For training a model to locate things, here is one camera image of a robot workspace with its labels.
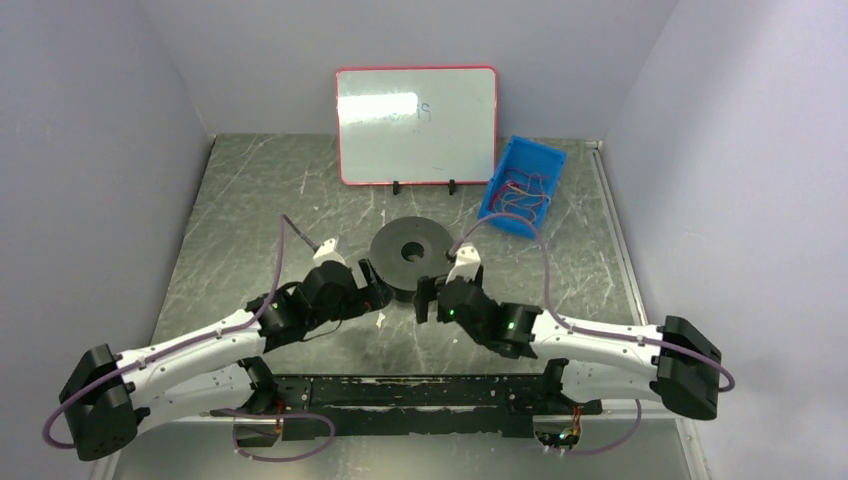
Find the black perforated cable spool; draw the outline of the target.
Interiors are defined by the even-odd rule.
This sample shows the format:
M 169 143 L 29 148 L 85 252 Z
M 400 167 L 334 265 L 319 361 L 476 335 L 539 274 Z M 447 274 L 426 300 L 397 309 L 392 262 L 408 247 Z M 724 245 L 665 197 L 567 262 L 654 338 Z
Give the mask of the black perforated cable spool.
M 373 237 L 369 260 L 398 302 L 411 303 L 420 277 L 438 277 L 451 269 L 447 251 L 454 239 L 440 223 L 407 216 L 384 225 Z

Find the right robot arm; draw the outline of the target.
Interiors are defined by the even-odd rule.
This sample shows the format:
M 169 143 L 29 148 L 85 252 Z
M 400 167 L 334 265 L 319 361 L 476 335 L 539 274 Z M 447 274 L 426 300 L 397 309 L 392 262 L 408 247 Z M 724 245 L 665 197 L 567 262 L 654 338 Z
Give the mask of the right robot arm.
M 478 345 L 505 358 L 562 361 L 562 395 L 575 404 L 646 400 L 694 420 L 718 413 L 721 352 L 690 321 L 627 326 L 555 318 L 538 306 L 490 298 L 481 282 L 421 277 L 412 297 L 416 320 L 454 322 Z

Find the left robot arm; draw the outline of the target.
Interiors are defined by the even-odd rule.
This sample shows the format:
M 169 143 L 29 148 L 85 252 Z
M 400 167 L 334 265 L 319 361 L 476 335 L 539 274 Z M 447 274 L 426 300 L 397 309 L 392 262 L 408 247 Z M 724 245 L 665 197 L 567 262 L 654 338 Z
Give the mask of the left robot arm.
M 301 281 L 280 284 L 225 318 L 172 340 L 114 352 L 87 350 L 59 393 L 42 436 L 83 462 L 100 460 L 137 436 L 202 411 L 269 414 L 276 382 L 262 355 L 304 342 L 327 322 L 386 307 L 393 294 L 367 260 L 351 268 L 324 260 Z

